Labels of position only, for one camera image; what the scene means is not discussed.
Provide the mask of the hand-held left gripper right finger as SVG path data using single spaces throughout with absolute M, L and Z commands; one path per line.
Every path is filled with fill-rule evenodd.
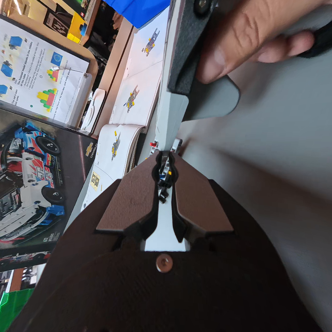
M 175 153 L 170 153 L 172 223 L 178 242 L 231 234 L 231 225 L 209 179 Z

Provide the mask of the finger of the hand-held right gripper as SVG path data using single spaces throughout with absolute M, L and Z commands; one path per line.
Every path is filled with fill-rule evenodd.
M 189 103 L 188 97 L 171 93 L 167 87 L 184 5 L 185 1 L 172 1 L 169 9 L 155 130 L 160 151 L 171 150 Z

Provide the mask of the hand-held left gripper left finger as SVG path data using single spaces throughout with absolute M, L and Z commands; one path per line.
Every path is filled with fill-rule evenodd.
M 120 181 L 96 227 L 98 233 L 145 241 L 157 227 L 160 153 L 155 152 Z

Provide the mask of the grey lego gear assembly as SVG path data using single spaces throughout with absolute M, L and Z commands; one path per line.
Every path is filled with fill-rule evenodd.
M 171 152 L 178 154 L 180 151 L 180 147 L 183 143 L 182 139 L 176 138 L 172 148 Z M 169 196 L 168 189 L 172 186 L 171 181 L 172 171 L 170 166 L 170 159 L 169 157 L 162 157 L 161 167 L 159 170 L 159 182 L 158 182 L 158 196 L 159 201 L 164 204 Z

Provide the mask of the open lego instruction booklet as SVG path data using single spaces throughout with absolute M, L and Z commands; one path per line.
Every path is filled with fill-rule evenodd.
M 134 167 L 139 135 L 147 132 L 159 96 L 168 16 L 169 6 L 133 35 L 109 123 L 99 133 L 81 211 Z

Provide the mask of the black lego car box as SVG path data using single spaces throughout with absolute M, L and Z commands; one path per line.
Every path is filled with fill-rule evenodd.
M 1 272 L 46 263 L 96 151 L 95 139 L 1 109 Z

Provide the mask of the person's right hand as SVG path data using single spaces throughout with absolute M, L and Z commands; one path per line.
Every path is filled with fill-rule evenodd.
M 216 19 L 211 25 L 197 67 L 197 79 L 209 84 L 247 60 L 276 63 L 308 51 L 315 42 L 312 32 L 301 31 L 291 36 L 281 32 L 325 5 L 331 5 L 331 1 L 241 1 L 221 21 Z

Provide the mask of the blue plastic sheet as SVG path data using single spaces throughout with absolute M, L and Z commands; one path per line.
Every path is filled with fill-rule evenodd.
M 170 5 L 170 0 L 105 0 L 135 28 L 141 28 Z

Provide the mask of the white plastic tray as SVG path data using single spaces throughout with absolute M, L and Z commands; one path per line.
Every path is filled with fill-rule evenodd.
M 93 94 L 90 94 L 85 114 L 82 118 L 81 130 L 92 133 L 102 109 L 106 96 L 106 91 L 97 88 Z

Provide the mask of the yellow box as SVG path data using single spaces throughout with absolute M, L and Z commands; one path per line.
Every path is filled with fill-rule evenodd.
M 83 18 L 74 12 L 71 24 L 68 30 L 67 38 L 77 44 L 81 42 L 81 38 L 85 36 L 87 24 Z

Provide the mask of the black printed box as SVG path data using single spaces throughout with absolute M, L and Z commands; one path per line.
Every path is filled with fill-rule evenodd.
M 60 35 L 67 37 L 72 19 L 73 15 L 68 13 L 59 4 L 56 4 L 55 11 L 49 7 L 47 8 L 43 24 Z

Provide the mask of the green plastic item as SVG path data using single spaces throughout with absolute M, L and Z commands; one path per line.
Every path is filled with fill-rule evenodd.
M 34 288 L 3 293 L 0 302 L 0 331 L 6 331 L 27 303 Z

